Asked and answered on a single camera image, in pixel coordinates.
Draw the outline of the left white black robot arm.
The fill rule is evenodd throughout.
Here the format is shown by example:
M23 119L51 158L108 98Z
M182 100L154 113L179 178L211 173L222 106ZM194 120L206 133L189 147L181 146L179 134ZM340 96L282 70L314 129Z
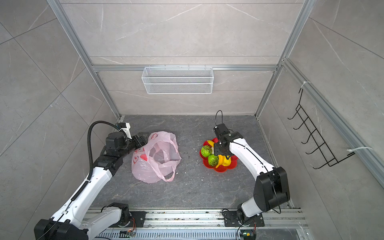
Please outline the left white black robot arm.
M106 137L106 144L100 156L93 158L92 132L97 124L115 129ZM123 164L123 158L148 142L147 133L130 134L128 123L112 124L95 121L89 126L87 147L89 174L68 201L48 220L40 220L34 234L37 240L92 240L112 225L126 227L134 223L127 204L112 203L87 222L83 219L100 191Z

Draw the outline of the yellow fake lemon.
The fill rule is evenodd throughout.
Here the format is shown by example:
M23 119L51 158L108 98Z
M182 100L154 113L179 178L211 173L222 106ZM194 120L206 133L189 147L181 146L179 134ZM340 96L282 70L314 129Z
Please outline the yellow fake lemon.
M227 159L226 157L223 157L222 160L223 160L222 165L225 167L230 166L232 164L231 158Z

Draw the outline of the red flower-shaped plastic bowl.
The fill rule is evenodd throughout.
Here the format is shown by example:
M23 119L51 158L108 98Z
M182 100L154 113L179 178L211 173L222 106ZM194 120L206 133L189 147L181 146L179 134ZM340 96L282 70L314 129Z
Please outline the red flower-shaped plastic bowl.
M214 143L217 143L218 142L218 139L217 138L214 138L212 140L207 140L204 142L203 146L205 145L210 145L212 147L212 154L214 154ZM218 168L215 168L215 167L211 167L209 164L208 164L208 158L204 158L201 153L200 153L200 157L202 158L203 160L203 164L205 167L209 168L209 169L213 169L215 170L216 172L218 173L223 173L227 170L231 170L231 169L234 169L236 168L237 166L237 163L238 163L238 157L236 156L231 156L231 157L228 157L228 156L225 156L227 159L231 158L232 160L232 164L230 166L219 166Z

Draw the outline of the green fake lime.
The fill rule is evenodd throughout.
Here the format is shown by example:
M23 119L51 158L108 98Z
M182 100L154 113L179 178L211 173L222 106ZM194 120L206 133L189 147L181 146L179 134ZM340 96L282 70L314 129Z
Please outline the green fake lime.
M208 164L211 167L216 167L219 164L219 157L211 154L208 156Z

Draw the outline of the yellow fake banana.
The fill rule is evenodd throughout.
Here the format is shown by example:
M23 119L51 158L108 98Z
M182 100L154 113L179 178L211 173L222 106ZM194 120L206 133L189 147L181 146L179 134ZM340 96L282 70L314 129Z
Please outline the yellow fake banana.
M225 162L225 159L226 159L225 156L218 155L218 164L216 165L216 168L218 168L219 166L222 166L223 163Z

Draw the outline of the pink plastic bag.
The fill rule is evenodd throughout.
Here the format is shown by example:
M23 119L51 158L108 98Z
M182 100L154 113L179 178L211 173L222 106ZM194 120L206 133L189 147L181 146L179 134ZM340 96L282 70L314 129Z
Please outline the pink plastic bag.
M154 132L150 134L145 146L134 151L132 174L147 184L172 182L181 160L176 135L164 131Z

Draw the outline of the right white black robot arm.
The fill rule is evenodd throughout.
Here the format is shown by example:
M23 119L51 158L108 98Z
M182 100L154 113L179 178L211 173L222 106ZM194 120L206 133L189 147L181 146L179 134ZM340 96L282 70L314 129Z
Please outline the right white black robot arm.
M280 207L290 201L287 172L266 162L238 132L231 132L225 124L214 127L218 142L214 144L215 155L236 156L255 179L253 196L240 204L237 210L243 224L261 213Z

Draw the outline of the small green fake fruit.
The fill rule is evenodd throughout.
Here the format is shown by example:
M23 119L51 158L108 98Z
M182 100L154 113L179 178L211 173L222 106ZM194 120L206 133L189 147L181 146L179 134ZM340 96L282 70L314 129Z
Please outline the small green fake fruit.
M204 158L208 158L212 154L212 147L210 145L205 145L202 147L200 153Z

